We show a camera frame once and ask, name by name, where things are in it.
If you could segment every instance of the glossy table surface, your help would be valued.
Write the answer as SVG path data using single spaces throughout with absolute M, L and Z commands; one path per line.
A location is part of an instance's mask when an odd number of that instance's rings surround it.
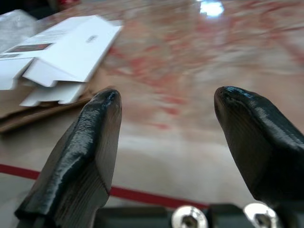
M 213 95 L 220 86 L 255 91 L 304 132 L 303 8 L 281 0 L 112 0 L 42 22 L 94 14 L 123 22 L 98 69 L 98 83 L 122 94 L 113 185 L 244 206 L 253 198 L 216 120 Z M 78 112 L 2 136 L 0 162 L 41 170 Z

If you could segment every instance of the white cardboard box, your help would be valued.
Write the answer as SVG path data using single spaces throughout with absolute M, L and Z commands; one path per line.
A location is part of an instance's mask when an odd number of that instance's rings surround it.
M 60 104 L 72 102 L 120 29 L 121 26 L 100 16 L 62 21 L 0 54 L 0 90 L 14 89 L 22 75 L 40 85 L 22 105 L 54 100 Z M 58 81 L 71 84 L 57 87 Z

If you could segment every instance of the polished countertop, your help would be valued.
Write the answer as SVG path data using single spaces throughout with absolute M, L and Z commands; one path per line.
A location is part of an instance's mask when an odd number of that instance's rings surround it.
M 304 132 L 303 8 L 304 2 L 282 0 L 112 0 L 80 4 L 42 23 L 95 14 L 123 22 L 97 82 L 122 94 L 113 185 L 244 206 L 253 198 L 213 95 L 231 85 L 255 91 Z M 2 136 L 1 163 L 41 170 L 77 113 Z

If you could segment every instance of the red line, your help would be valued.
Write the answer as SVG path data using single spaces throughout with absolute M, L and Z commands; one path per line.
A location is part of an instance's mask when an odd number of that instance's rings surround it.
M 0 173 L 5 173 L 5 174 L 19 176 L 33 180 L 36 180 L 39 176 L 38 171 L 23 169 L 9 165 L 2 165 L 2 164 L 0 164 Z M 136 190 L 129 190 L 129 189 L 124 189 L 114 186 L 112 186 L 111 188 L 111 195 L 126 200 L 133 200 L 141 203 L 160 205 L 168 208 L 177 208 L 182 205 L 192 205 L 200 209 L 208 207 L 208 205 L 206 204 L 196 203 L 191 200 L 165 197 L 161 195 L 150 194 L 147 192 L 136 191 Z

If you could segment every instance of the metal screw head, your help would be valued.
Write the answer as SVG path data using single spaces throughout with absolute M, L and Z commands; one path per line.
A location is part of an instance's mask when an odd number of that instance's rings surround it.
M 172 228 L 208 228 L 204 213 L 193 206 L 177 208 L 171 218 Z
M 263 203 L 250 203 L 243 212 L 255 228 L 282 228 L 276 212 Z

